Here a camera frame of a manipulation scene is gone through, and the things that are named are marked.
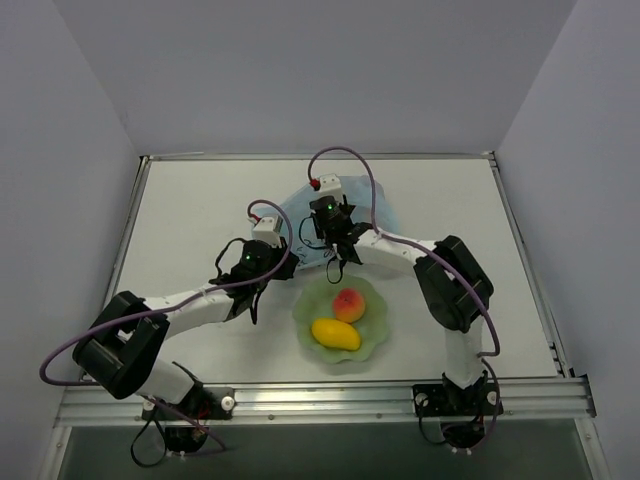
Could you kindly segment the orange fake fruit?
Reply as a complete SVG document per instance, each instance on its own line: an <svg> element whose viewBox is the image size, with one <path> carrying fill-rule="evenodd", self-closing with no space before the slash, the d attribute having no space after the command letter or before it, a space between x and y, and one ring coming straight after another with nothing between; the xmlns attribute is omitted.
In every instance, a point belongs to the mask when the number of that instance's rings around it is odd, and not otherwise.
<svg viewBox="0 0 640 480"><path fill-rule="evenodd" d="M338 292L332 302L332 310L337 320L353 324L365 314L364 296L353 288L345 288Z"/></svg>

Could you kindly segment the yellow fake fruit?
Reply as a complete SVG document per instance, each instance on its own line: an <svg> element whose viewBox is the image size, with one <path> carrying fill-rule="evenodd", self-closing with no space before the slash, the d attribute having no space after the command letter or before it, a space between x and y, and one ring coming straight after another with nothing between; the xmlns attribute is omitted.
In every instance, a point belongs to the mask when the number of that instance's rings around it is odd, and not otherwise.
<svg viewBox="0 0 640 480"><path fill-rule="evenodd" d="M350 324L337 319L316 319L311 325L311 334L326 348L357 351L361 347L362 340L358 331Z"/></svg>

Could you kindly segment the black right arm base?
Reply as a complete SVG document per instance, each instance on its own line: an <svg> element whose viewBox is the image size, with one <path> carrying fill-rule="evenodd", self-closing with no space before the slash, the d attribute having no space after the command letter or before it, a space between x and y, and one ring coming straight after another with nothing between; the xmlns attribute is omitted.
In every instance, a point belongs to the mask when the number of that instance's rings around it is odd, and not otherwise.
<svg viewBox="0 0 640 480"><path fill-rule="evenodd" d="M489 439L504 413L500 385L488 371L466 388L445 375L438 384L414 384L412 400L422 439L465 456L473 455Z"/></svg>

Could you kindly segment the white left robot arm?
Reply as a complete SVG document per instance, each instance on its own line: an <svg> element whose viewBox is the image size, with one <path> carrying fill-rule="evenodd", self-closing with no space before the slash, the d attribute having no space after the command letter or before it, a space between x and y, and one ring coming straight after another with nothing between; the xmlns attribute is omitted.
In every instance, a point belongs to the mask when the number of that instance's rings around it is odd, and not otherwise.
<svg viewBox="0 0 640 480"><path fill-rule="evenodd" d="M286 241L280 242L245 241L238 263L199 290L155 298L118 293L77 343L73 360L116 399L151 396L179 419L194 417L202 405L198 379L160 360L161 347L180 333L245 312L256 322L257 302L268 282L291 279L299 263Z"/></svg>

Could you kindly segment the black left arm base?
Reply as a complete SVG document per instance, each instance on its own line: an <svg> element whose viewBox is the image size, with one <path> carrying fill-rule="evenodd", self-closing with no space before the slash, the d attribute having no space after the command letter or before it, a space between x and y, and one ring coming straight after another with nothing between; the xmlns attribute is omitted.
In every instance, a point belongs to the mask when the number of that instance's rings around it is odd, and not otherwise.
<svg viewBox="0 0 640 480"><path fill-rule="evenodd" d="M197 384L179 404L170 404L152 396L143 396L143 399L144 406L149 407L144 418L159 430L167 454L196 457L229 450L205 423L232 419L236 406L233 390L211 391Z"/></svg>

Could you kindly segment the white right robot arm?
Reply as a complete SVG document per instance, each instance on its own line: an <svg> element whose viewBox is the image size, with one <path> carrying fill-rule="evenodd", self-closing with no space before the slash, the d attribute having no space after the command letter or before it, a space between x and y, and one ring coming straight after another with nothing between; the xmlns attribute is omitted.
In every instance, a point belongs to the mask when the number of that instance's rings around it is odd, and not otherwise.
<svg viewBox="0 0 640 480"><path fill-rule="evenodd" d="M456 236L426 242L390 234L373 223L351 219L354 207L328 195L310 202L316 236L342 264L374 265L415 279L431 316L445 329L444 400L455 412L480 400L482 359L500 354L489 314L494 286Z"/></svg>

